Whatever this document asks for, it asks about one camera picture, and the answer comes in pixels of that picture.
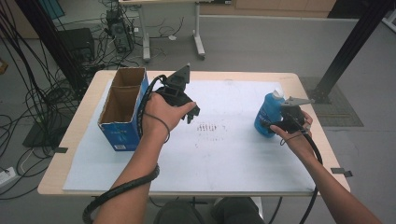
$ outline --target person's right hand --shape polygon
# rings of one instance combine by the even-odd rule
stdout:
[[[302,111],[305,117],[305,124],[303,127],[308,131],[309,135],[311,132],[309,131],[311,124],[313,122],[311,116],[309,116],[305,111]],[[288,144],[291,151],[301,160],[305,161],[311,158],[315,158],[314,150],[308,141],[305,139],[301,132],[296,133],[286,133],[281,128],[271,125],[271,130],[274,131],[277,135],[279,135],[283,140]]]
[[[157,137],[168,135],[168,131],[172,131],[178,125],[180,119],[195,106],[195,102],[189,102],[179,107],[171,106],[165,102],[160,94],[153,92],[146,104],[143,117],[143,135],[152,133]]]

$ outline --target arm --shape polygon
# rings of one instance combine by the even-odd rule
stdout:
[[[181,107],[168,105],[161,95],[152,93],[145,112],[161,119],[173,130],[180,118],[195,107],[187,103]],[[143,117],[143,136],[131,160],[128,162],[112,188],[151,173],[168,135],[166,127],[158,120]],[[143,223],[150,184],[139,186],[103,204],[94,223]]]
[[[312,118],[305,112],[304,115],[307,123],[312,123]],[[271,129],[285,139],[291,151],[311,174],[336,223],[381,223],[318,162],[313,148],[304,136],[300,133],[285,133],[275,125]]]

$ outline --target electrical outlet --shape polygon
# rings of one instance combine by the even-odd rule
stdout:
[[[0,173],[0,188],[4,185],[8,184],[12,180],[18,178],[17,174],[15,174],[15,170],[13,167],[9,167],[6,171]]]

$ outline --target cardboard box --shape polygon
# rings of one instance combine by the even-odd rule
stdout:
[[[145,68],[120,68],[99,117],[98,125],[116,151],[134,151],[140,138],[137,108],[149,86]]]

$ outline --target black box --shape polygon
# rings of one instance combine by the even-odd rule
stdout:
[[[66,48],[78,62],[94,59],[95,45],[89,28],[58,31]]]

